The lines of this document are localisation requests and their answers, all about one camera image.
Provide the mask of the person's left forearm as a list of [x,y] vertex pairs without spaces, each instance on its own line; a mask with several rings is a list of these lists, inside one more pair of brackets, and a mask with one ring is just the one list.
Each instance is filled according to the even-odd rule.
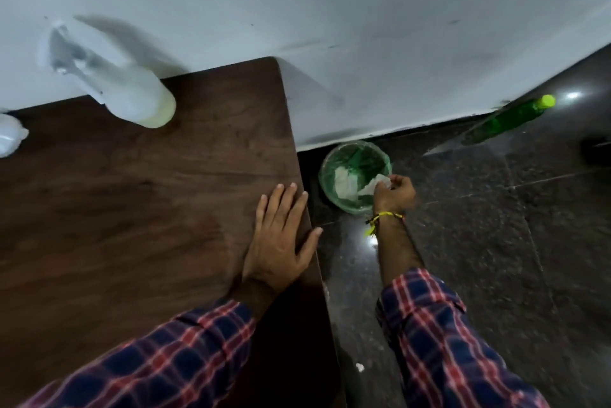
[[215,408],[247,364],[256,324],[278,295],[248,278],[213,306],[119,345],[17,408]]

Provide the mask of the person's left hand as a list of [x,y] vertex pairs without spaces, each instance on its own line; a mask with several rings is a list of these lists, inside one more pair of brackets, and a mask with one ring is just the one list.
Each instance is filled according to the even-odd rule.
[[299,198],[298,229],[283,230],[279,227],[279,205],[287,187],[289,185],[279,183],[268,196],[263,226],[258,234],[255,218],[254,234],[242,269],[243,280],[265,284],[274,296],[285,291],[310,265],[297,262],[301,248],[298,247],[297,235],[309,198],[306,191],[297,190],[296,193]]

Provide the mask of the green waste bin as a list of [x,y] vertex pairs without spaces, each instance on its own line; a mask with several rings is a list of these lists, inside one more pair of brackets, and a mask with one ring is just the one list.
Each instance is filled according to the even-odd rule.
[[393,173],[389,156],[370,142],[346,142],[336,146],[328,153],[318,172],[318,182],[322,191],[338,209],[355,216],[371,214],[373,196],[358,197],[355,201],[349,201],[339,199],[335,194],[334,173],[335,169],[340,166],[349,168],[358,174],[360,190],[377,174],[389,176]]

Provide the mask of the green plastic bottle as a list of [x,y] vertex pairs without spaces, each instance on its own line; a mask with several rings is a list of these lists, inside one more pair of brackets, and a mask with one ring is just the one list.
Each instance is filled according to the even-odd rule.
[[553,95],[543,95],[512,106],[468,130],[460,143],[467,147],[486,142],[536,120],[555,105],[556,98]]

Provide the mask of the dark object on floor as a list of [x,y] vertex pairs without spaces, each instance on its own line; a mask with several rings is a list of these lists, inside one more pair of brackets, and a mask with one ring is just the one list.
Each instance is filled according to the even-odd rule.
[[579,150],[585,165],[611,167],[611,135],[584,138]]

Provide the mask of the crumpled white paper waste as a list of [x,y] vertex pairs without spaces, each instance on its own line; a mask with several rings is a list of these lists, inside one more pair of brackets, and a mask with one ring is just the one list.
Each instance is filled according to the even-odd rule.
[[334,191],[339,199],[355,201],[358,199],[358,174],[344,166],[337,167],[334,173]]

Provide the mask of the white tissue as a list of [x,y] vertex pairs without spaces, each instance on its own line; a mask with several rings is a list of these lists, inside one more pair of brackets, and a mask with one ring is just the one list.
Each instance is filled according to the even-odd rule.
[[374,196],[378,183],[383,183],[386,188],[389,188],[389,189],[392,188],[392,181],[388,176],[377,174],[377,176],[371,179],[370,182],[367,183],[362,189],[357,191],[357,196],[358,197]]

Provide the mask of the white round object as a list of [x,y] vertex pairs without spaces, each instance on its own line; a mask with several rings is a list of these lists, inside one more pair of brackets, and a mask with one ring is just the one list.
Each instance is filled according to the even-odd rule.
[[29,130],[16,117],[0,113],[0,158],[14,153],[27,136]]

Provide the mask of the white spray bottle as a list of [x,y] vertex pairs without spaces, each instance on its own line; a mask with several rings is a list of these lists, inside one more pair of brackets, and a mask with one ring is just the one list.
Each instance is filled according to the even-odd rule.
[[83,21],[55,22],[40,39],[37,62],[70,79],[119,119],[155,129],[175,115],[177,102],[156,73],[115,36]]

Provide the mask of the person's right hand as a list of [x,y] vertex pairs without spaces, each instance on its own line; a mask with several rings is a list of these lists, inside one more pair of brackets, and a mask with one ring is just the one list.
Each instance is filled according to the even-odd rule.
[[416,190],[411,179],[402,175],[390,175],[390,186],[379,181],[373,193],[373,214],[382,212],[403,213],[417,204]]

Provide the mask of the person's right forearm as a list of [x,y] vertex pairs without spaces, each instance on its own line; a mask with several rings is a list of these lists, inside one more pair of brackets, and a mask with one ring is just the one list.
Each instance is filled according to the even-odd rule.
[[426,269],[403,214],[373,214],[370,225],[383,283],[376,317],[407,408],[550,408],[470,327],[458,294]]

